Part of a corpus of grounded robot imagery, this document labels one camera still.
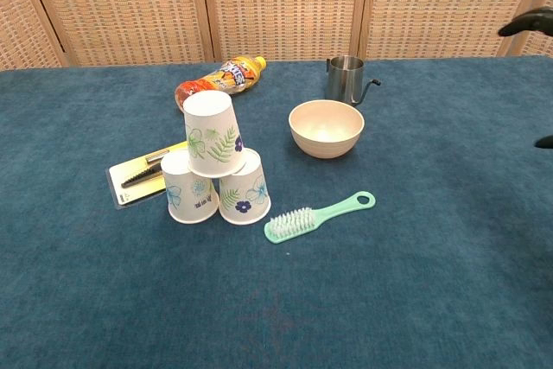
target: white paper cup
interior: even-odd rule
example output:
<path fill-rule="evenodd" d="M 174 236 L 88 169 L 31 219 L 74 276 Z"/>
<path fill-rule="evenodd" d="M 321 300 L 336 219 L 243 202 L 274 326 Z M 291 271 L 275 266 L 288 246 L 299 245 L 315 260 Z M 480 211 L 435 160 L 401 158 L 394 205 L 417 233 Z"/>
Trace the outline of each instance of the white paper cup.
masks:
<path fill-rule="evenodd" d="M 196 224 L 210 218 L 219 205 L 211 179 L 188 168 L 188 150 L 170 151 L 162 159 L 168 210 L 182 224 Z"/>
<path fill-rule="evenodd" d="M 211 178 L 238 172 L 245 163 L 244 145 L 231 97 L 221 91 L 197 92 L 182 109 L 190 170 Z"/>
<path fill-rule="evenodd" d="M 226 221 L 235 225 L 257 222 L 270 210 L 261 157 L 252 149 L 244 149 L 244 155 L 244 167 L 219 180 L 219 211 Z"/>

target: knife blade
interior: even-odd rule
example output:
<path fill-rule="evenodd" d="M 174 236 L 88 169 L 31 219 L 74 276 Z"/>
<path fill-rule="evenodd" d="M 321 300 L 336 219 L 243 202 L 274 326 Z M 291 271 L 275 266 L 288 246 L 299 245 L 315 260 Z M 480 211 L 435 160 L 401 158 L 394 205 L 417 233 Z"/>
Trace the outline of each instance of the knife blade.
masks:
<path fill-rule="evenodd" d="M 128 188 L 129 186 L 136 185 L 137 183 L 148 181 L 149 179 L 157 177 L 161 173 L 161 171 L 162 162 L 159 161 L 121 183 L 121 188 Z"/>

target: ceramic bowl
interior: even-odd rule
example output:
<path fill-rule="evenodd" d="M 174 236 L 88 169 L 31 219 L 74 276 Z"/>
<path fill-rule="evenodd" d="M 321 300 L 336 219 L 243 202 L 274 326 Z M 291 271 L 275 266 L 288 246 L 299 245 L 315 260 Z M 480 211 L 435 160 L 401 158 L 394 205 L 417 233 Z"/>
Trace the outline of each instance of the ceramic bowl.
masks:
<path fill-rule="evenodd" d="M 365 127 L 359 111 L 329 99 L 298 105 L 288 121 L 292 137 L 300 149 L 320 159 L 332 159 L 347 153 Z"/>

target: plastic bottle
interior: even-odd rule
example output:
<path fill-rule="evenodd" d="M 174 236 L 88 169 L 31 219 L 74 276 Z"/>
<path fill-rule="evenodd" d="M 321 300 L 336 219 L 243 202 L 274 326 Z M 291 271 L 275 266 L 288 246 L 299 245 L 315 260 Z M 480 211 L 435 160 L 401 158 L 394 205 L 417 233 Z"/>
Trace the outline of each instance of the plastic bottle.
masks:
<path fill-rule="evenodd" d="M 227 94 L 241 92 L 253 86 L 267 67 L 263 56 L 255 58 L 240 55 L 228 60 L 223 66 L 205 77 L 194 81 L 184 81 L 175 89 L 175 101 L 182 111 L 182 103 L 195 92 L 219 90 Z"/>

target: brush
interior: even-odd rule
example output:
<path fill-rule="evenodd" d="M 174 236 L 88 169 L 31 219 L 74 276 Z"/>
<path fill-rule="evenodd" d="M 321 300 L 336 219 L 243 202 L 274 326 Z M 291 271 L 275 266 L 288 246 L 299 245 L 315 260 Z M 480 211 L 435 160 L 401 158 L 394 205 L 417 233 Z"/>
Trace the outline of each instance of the brush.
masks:
<path fill-rule="evenodd" d="M 311 209 L 304 207 L 292 212 L 283 213 L 265 224 L 265 236 L 273 244 L 279 244 L 288 239 L 299 237 L 308 232 L 314 231 L 323 222 L 360 209 L 374 207 L 376 199 L 365 191 L 358 192 L 342 202 L 322 209 Z"/>

